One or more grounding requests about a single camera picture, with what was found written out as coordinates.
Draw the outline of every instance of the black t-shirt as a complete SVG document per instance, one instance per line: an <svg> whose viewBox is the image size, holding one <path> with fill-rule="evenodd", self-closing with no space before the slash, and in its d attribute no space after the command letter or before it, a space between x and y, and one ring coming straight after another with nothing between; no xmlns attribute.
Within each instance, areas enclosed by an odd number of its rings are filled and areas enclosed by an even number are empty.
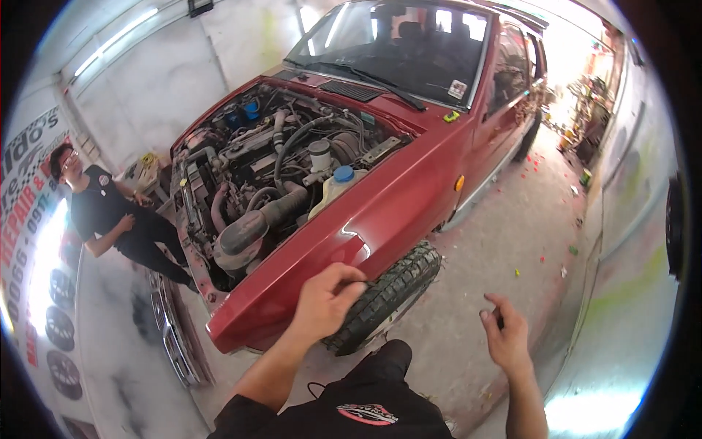
<svg viewBox="0 0 702 439"><path fill-rule="evenodd" d="M241 395L215 419L208 439L451 439L436 405L404 383L329 384L319 399L280 415Z"/></svg>
<svg viewBox="0 0 702 439"><path fill-rule="evenodd" d="M84 242L95 237L96 233L106 235L126 214L134 215L134 226L117 238L115 247L125 245L146 231L147 210L126 199L109 172L94 164L84 173L90 177L88 187L71 196L71 221Z"/></svg>

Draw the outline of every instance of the badge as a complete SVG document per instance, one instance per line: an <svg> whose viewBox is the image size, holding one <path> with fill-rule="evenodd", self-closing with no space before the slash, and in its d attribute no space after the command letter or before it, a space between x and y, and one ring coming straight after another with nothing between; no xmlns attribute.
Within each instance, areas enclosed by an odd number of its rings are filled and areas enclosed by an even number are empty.
<svg viewBox="0 0 702 439"><path fill-rule="evenodd" d="M453 96L456 99L463 99L463 95L465 95L465 92L468 90L468 85L464 84L463 82L454 79L453 82L451 82L451 86L449 87L449 96Z"/></svg>

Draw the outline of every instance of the car door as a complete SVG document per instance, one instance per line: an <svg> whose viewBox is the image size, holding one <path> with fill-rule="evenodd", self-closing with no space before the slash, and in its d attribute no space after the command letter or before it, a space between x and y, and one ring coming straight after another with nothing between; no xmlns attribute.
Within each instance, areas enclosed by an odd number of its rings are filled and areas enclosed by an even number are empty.
<svg viewBox="0 0 702 439"><path fill-rule="evenodd" d="M527 49L521 29L501 21L494 70L473 138L466 190L475 189L499 165L519 137L518 110L529 83ZM470 193L462 194L466 198Z"/></svg>

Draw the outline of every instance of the blue cap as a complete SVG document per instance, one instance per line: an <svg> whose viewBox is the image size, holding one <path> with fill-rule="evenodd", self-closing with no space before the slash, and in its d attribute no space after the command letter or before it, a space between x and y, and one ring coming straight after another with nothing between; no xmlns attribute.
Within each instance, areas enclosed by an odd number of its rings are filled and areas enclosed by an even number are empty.
<svg viewBox="0 0 702 439"><path fill-rule="evenodd" d="M339 183L353 180L353 168L345 165L334 169L334 180Z"/></svg>

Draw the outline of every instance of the yellow sticker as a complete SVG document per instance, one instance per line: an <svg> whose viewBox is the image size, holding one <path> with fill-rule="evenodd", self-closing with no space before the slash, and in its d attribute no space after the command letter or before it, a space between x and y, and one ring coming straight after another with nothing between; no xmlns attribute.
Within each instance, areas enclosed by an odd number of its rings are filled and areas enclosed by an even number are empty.
<svg viewBox="0 0 702 439"><path fill-rule="evenodd" d="M454 110L454 111L452 111L450 114L447 114L447 115L444 116L444 121L445 121L445 122L448 122L448 123L451 123L451 122L453 122L454 120L456 120L457 118L459 118L460 115L461 115L461 114L460 114L459 112L457 112L457 111Z"/></svg>

